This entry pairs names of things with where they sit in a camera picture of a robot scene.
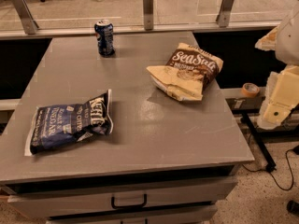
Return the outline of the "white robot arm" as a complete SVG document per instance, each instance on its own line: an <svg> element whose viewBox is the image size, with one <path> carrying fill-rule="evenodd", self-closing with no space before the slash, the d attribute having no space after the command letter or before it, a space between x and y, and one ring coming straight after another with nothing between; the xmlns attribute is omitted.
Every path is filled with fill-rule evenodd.
<svg viewBox="0 0 299 224"><path fill-rule="evenodd" d="M255 48L273 50L276 59L286 64L281 72L270 73L257 119L260 128L272 130L299 105L299 5L280 25L260 38Z"/></svg>

